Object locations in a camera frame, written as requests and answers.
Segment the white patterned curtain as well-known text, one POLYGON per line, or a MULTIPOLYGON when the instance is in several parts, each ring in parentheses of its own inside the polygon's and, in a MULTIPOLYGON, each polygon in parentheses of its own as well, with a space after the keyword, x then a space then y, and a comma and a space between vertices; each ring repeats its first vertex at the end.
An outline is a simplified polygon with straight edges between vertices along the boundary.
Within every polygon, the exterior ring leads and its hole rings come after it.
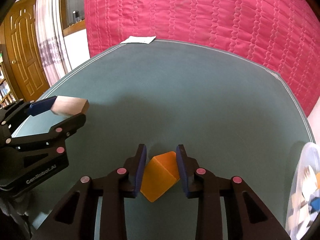
POLYGON ((62 32, 60 0, 36 0, 35 27, 43 70, 52 86, 72 70, 62 32))

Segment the brown wooden door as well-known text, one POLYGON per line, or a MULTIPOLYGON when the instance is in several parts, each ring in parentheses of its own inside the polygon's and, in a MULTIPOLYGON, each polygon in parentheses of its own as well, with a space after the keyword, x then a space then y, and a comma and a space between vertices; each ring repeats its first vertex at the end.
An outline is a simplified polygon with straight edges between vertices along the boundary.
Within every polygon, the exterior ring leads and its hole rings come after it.
POLYGON ((14 3, 1 24, 5 72, 14 96, 37 100, 49 89, 35 29, 36 0, 14 3))

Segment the red quilted blanket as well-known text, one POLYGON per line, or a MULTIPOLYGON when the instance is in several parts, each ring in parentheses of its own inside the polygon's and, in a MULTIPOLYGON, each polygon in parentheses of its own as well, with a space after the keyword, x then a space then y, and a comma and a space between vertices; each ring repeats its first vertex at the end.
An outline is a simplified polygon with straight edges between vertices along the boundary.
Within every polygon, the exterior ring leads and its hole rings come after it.
POLYGON ((130 36, 225 50, 278 72, 305 114, 319 99, 319 20, 306 0, 84 0, 91 56, 130 36))

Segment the blue block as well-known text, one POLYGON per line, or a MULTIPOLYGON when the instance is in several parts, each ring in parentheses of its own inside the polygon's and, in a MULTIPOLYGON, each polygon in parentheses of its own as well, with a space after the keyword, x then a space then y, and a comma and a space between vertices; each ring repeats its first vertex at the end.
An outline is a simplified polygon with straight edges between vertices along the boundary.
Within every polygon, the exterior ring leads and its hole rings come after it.
POLYGON ((311 212, 319 212, 320 211, 320 198, 315 197, 310 202, 311 212))

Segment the brown wooden block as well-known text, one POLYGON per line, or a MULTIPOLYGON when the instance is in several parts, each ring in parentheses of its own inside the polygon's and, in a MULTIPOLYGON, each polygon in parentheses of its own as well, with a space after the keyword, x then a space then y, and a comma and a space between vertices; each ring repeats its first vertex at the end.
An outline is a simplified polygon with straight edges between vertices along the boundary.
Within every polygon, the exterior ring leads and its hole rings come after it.
POLYGON ((79 113, 86 114, 88 108, 87 99, 60 95, 57 96, 50 110, 56 115, 73 116, 79 113))

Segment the clear plastic bowl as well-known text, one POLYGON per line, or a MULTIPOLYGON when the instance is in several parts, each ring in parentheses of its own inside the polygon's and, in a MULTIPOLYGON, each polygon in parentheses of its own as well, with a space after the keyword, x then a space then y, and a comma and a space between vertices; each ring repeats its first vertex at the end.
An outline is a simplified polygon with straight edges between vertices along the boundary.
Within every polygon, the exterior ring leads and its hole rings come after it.
POLYGON ((285 229, 291 239, 308 239, 319 223, 319 146, 303 146, 293 176, 285 229))

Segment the dark bottle on sill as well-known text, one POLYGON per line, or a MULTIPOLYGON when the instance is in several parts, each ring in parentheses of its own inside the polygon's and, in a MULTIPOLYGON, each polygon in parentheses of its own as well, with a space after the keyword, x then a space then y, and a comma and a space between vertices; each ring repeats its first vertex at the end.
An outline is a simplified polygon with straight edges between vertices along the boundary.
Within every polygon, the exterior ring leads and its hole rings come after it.
POLYGON ((79 23, 81 21, 82 21, 82 19, 81 19, 81 16, 80 16, 80 12, 77 11, 77 10, 74 10, 73 11, 73 24, 79 23))

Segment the white paper sheet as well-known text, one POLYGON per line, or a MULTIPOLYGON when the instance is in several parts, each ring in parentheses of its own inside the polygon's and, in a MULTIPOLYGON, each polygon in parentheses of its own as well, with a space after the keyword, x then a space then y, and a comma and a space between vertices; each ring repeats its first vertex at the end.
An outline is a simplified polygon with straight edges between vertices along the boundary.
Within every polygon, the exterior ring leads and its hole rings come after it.
POLYGON ((155 39, 156 39, 156 36, 129 36, 120 44, 129 44, 129 43, 150 44, 155 39))

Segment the wooden window sill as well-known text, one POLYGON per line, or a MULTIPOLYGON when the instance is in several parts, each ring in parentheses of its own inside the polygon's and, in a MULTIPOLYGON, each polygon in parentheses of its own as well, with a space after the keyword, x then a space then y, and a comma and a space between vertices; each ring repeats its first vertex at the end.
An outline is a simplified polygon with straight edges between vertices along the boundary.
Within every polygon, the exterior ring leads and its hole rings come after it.
POLYGON ((84 0, 59 0, 60 1, 60 18, 63 36, 66 37, 78 31, 86 29, 84 0), (73 24, 73 11, 80 12, 82 21, 73 24))

